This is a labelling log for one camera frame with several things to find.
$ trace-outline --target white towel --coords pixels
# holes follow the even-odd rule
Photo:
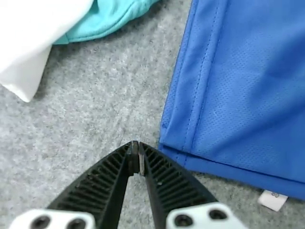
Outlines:
[[[89,11],[92,2],[0,0],[0,84],[30,102],[52,44]]]

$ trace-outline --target clothing tag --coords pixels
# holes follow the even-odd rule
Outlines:
[[[287,196],[265,190],[259,197],[258,203],[273,211],[279,211],[287,198]]]

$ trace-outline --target teal fabric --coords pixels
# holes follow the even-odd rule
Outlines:
[[[109,35],[145,14],[158,0],[94,0],[89,12],[54,44],[83,42]]]

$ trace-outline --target gray fabric surface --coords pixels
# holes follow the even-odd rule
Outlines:
[[[105,39],[52,49],[35,99],[0,88],[0,228],[43,208],[83,171],[130,140],[157,146],[159,123],[191,1],[164,0]],[[305,228],[305,204],[276,213],[261,193],[196,177],[252,229]],[[142,177],[129,181],[119,228],[153,228]]]

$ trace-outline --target stitching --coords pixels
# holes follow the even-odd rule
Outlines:
[[[195,7],[196,7],[196,10],[195,10],[195,12],[194,12],[194,14],[193,14],[192,22],[191,22],[191,25],[190,25],[190,29],[189,29],[190,33],[192,32],[192,29],[193,29],[194,17],[195,17],[195,15],[196,15],[196,12],[197,12],[197,9],[198,9],[197,6],[198,6],[198,1],[197,1],[196,6],[195,6]],[[187,37],[185,50],[184,50],[184,52],[183,52],[183,57],[182,57],[182,59],[181,59],[181,64],[180,64],[180,66],[179,66],[177,86],[178,86],[178,84],[179,84],[179,79],[180,79],[180,75],[181,75],[181,70],[182,70],[182,66],[183,66],[183,63],[184,63],[184,59],[185,59],[185,53],[186,53],[187,47],[188,47],[188,45],[189,45],[189,40],[190,40],[190,35],[188,35],[188,37]],[[180,154],[177,153],[177,155],[176,155],[176,162],[177,162],[178,159],[179,159],[179,155],[180,155]]]
[[[210,38],[209,38],[208,44],[207,44],[206,49],[205,49],[203,60],[201,62],[200,72],[199,72],[199,75],[198,75],[198,82],[197,82],[196,89],[195,89],[195,97],[194,97],[194,100],[193,100],[193,105],[192,105],[192,109],[191,109],[191,115],[190,115],[190,118],[188,120],[188,124],[187,124],[187,128],[186,128],[186,133],[185,133],[185,138],[184,138],[184,143],[183,143],[182,151],[184,150],[184,147],[185,147],[185,144],[186,144],[186,136],[187,136],[187,133],[189,131],[191,116],[192,116],[192,113],[193,113],[193,110],[194,110],[195,100],[196,100],[196,97],[197,97],[198,86],[199,86],[199,82],[200,82],[200,76],[201,76],[201,73],[202,73],[202,67],[203,67],[204,60],[206,58],[207,50],[208,50],[210,42],[211,42],[211,38],[212,38],[213,30],[214,30],[214,25],[215,25],[216,15],[217,15],[217,12],[218,12],[219,5],[220,5],[220,1],[218,2],[218,5],[217,5],[216,11],[215,11],[215,15],[214,15],[214,19],[213,19],[213,25],[212,25],[211,33],[210,33]]]
[[[224,15],[223,15],[223,22],[222,22],[222,26],[221,26],[221,29],[220,29],[219,38],[218,38],[218,42],[217,42],[217,45],[216,45],[216,48],[215,48],[215,53],[214,53],[214,57],[213,57],[213,59],[212,59],[211,65],[213,64],[213,62],[214,62],[214,60],[215,60],[215,54],[216,54],[217,47],[218,47],[218,45],[219,45],[219,43],[220,43],[220,38],[221,38],[221,35],[222,35],[222,32],[223,32],[223,27],[224,27],[224,19],[225,19],[225,16],[226,16],[227,12],[228,12],[228,8],[229,8],[229,7],[228,7],[228,4],[227,4],[227,5],[226,5],[225,12],[224,12]],[[192,142],[192,148],[191,148],[191,150],[192,150],[193,147],[194,147],[194,139],[195,139],[195,136],[197,135],[198,125],[199,125],[199,123],[200,123],[200,121],[201,121],[202,113],[203,113],[203,110],[204,110],[204,108],[205,108],[206,98],[207,98],[207,90],[208,90],[208,87],[209,87],[209,83],[210,83],[210,77],[208,77],[208,80],[207,80],[207,85],[206,85],[206,90],[205,90],[206,92],[205,92],[204,99],[203,99],[203,105],[202,105],[202,108],[201,108],[201,111],[200,111],[200,114],[199,114],[199,119],[198,119],[198,122],[197,122],[197,124],[196,124],[196,128],[195,128],[195,133],[194,133],[194,136],[193,136],[193,142]]]

